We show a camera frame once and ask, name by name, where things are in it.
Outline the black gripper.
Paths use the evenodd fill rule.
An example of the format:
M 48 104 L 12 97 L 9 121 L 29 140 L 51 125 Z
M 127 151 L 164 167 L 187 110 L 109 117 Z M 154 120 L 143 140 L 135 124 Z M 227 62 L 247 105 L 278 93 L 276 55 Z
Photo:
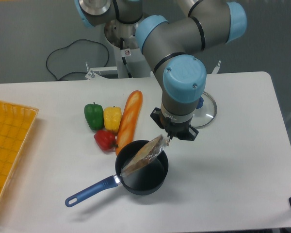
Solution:
M 164 117 L 160 108 L 155 108 L 150 117 L 158 125 L 159 128 L 165 130 L 167 138 L 172 140 L 174 137 L 179 140 L 194 141 L 199 131 L 191 126 L 189 121 L 182 123 L 174 123 L 171 117 Z

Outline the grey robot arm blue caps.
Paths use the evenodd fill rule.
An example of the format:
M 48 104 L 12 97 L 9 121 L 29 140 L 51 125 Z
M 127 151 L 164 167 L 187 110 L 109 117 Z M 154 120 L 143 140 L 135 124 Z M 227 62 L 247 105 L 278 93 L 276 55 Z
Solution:
M 197 52 L 229 43 L 247 28 L 244 8 L 237 2 L 180 0 L 186 18 L 174 23 L 160 15 L 145 17 L 140 0 L 77 0 L 83 22 L 90 26 L 116 21 L 135 26 L 133 40 L 162 89 L 160 108 L 151 118 L 170 138 L 193 141 L 191 125 L 206 85 L 206 68 Z

